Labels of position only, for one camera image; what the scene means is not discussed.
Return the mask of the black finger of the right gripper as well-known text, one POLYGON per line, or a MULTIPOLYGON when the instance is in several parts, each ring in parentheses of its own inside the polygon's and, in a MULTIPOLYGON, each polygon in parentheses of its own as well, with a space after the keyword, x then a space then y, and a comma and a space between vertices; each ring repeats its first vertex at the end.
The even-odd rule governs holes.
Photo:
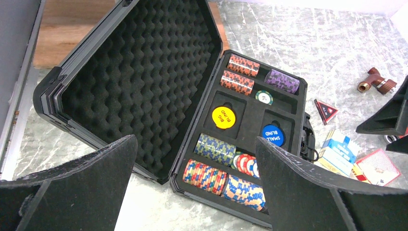
POLYGON ((393 135, 402 138, 387 144, 386 150, 408 153, 408 78, 406 77, 395 95, 374 115, 356 128, 356 133, 393 135))

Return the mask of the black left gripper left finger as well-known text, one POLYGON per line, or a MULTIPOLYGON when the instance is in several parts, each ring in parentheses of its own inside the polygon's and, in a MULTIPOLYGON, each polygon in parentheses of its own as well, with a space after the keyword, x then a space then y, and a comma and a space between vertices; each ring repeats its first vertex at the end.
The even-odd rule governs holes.
POLYGON ((2 180, 1 230, 113 231, 137 151, 137 138, 127 135, 59 166, 2 180))

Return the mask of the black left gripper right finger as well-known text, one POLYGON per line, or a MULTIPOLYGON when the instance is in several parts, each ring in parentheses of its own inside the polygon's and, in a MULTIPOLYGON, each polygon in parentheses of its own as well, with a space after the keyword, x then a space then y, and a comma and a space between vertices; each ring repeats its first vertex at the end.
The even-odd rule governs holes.
POLYGON ((255 146, 273 230, 407 230, 407 190, 332 173, 264 138, 255 146))

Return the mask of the red card deck box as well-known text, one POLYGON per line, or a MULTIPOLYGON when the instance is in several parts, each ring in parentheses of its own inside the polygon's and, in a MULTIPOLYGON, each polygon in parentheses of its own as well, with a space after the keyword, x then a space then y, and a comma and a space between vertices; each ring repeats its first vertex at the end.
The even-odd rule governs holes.
POLYGON ((401 173, 383 149, 357 160, 352 168, 354 179, 372 185, 386 186, 401 173))

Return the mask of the blue white card deck box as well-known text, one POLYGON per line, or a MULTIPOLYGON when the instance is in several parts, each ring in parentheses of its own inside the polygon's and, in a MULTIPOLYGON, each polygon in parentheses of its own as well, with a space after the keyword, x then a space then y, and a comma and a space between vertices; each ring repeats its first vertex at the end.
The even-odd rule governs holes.
POLYGON ((355 141, 335 129, 327 135, 319 152, 318 163, 327 170, 348 178, 361 150, 355 141))

